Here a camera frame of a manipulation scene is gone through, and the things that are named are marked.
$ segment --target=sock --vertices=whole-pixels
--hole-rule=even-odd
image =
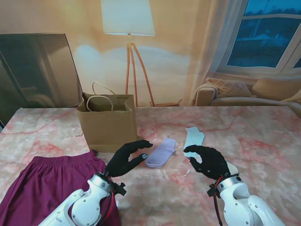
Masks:
[[[205,139],[204,133],[200,132],[196,126],[191,128],[186,128],[186,131],[187,131],[187,137],[186,137],[184,149],[191,145],[202,145],[203,140]],[[193,157],[197,160],[198,163],[202,163],[201,156],[199,156],[199,154],[196,152],[187,152],[184,153],[184,156],[187,158]]]
[[[159,145],[145,160],[148,167],[154,168],[163,166],[169,157],[174,153],[176,141],[166,137],[161,145]]]

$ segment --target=sofa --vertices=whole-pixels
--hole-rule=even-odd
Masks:
[[[301,77],[293,79],[262,78],[255,84],[245,83],[256,97],[217,98],[218,88],[205,83],[190,102],[191,106],[287,106],[301,118],[301,104],[281,101],[291,98],[301,89]]]

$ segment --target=floor lamp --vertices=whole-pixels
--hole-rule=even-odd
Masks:
[[[114,35],[127,35],[130,39],[133,35],[155,35],[149,0],[101,0],[101,6],[104,33]],[[137,107],[138,95],[133,49],[137,54],[141,67],[143,69],[147,88],[150,94],[151,104],[152,106],[155,106],[144,63],[136,44],[132,41],[127,42],[126,94],[128,92],[128,79],[131,58],[134,75],[135,104]]]

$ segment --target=lamp leg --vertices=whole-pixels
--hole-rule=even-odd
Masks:
[[[152,103],[152,106],[154,107],[154,106],[155,106],[155,102],[154,102],[154,99],[153,99],[152,94],[151,94],[151,89],[150,89],[151,86],[150,86],[149,80],[148,80],[148,78],[147,78],[147,74],[146,74],[146,70],[145,70],[145,67],[144,67],[142,58],[141,58],[141,56],[140,56],[140,53],[139,53],[139,51],[138,51],[138,49],[137,49],[136,44],[135,44],[134,42],[132,42],[131,44],[133,45],[134,50],[135,50],[135,52],[136,52],[136,54],[137,54],[137,56],[138,56],[138,58],[139,58],[139,61],[140,61],[140,64],[141,64],[141,67],[142,67],[142,69],[143,69],[143,73],[144,73],[144,76],[145,76],[147,88],[149,89],[151,103]]]
[[[129,45],[129,49],[130,49],[131,58],[132,58],[132,65],[133,65],[136,107],[138,107],[137,83],[136,83],[136,69],[135,69],[135,60],[134,60],[134,54],[133,54],[133,50],[132,50],[132,45]]]
[[[126,94],[128,90],[128,77],[130,73],[130,49],[129,49],[130,43],[127,42],[127,78],[126,78]]]

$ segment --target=white lamp shade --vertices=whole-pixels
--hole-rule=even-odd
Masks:
[[[101,0],[103,32],[155,35],[149,0]]]

